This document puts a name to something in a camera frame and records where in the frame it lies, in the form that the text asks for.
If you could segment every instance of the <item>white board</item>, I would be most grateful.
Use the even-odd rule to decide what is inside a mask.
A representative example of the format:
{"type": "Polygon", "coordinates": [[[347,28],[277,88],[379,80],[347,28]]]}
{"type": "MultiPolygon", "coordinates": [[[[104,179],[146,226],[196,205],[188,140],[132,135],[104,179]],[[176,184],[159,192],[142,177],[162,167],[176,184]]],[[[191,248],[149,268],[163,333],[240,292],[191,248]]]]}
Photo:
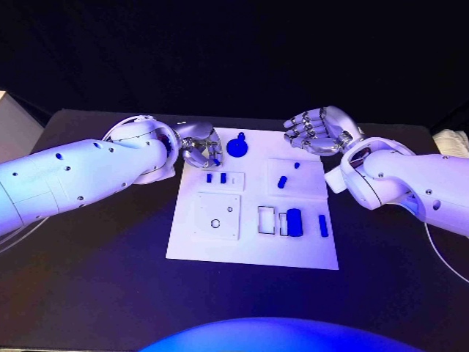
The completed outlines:
{"type": "Polygon", "coordinates": [[[281,132],[231,128],[215,128],[215,131],[224,151],[222,165],[211,169],[196,169],[183,164],[165,257],[337,270],[319,157],[290,148],[281,132]],[[225,144],[237,137],[238,132],[244,133],[248,151],[241,158],[232,158],[225,152],[225,144]],[[293,169],[294,162],[300,163],[297,169],[293,169]],[[276,167],[277,164],[281,166],[281,172],[276,167]],[[221,172],[227,174],[225,184],[215,180],[221,172]],[[208,173],[212,174],[212,182],[205,184],[208,173]],[[278,193],[276,177],[284,174],[290,177],[287,176],[283,192],[278,193]],[[310,185],[313,185],[312,192],[307,191],[310,185]],[[219,194],[206,196],[211,197],[209,205],[205,205],[208,211],[195,210],[202,204],[196,200],[198,194],[219,194]],[[228,216],[224,209],[228,207],[227,203],[234,201],[240,202],[237,236],[232,236],[232,231],[214,232],[229,221],[227,219],[234,219],[235,214],[228,213],[232,216],[219,220],[217,229],[206,228],[211,226],[214,216],[228,216]],[[274,209],[274,235],[260,234],[257,231],[260,206],[274,209]],[[300,237],[280,235],[278,214],[286,213],[290,208],[300,209],[303,225],[300,237]],[[319,215],[326,217],[327,237],[320,236],[319,215]]]}

